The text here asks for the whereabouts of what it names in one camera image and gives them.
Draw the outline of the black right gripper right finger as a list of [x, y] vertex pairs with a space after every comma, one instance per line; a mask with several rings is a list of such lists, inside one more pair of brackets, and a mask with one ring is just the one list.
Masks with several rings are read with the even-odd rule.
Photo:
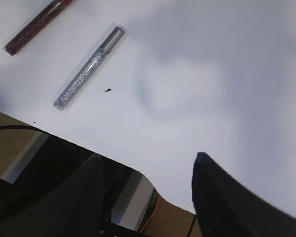
[[296, 218], [246, 189], [205, 152], [195, 159], [191, 190], [205, 237], [296, 237]]

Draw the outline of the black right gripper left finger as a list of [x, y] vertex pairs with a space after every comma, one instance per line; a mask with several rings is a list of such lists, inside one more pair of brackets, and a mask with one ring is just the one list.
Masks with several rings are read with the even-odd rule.
[[0, 223], [0, 237], [97, 237], [104, 203], [102, 159], [91, 155], [51, 193]]

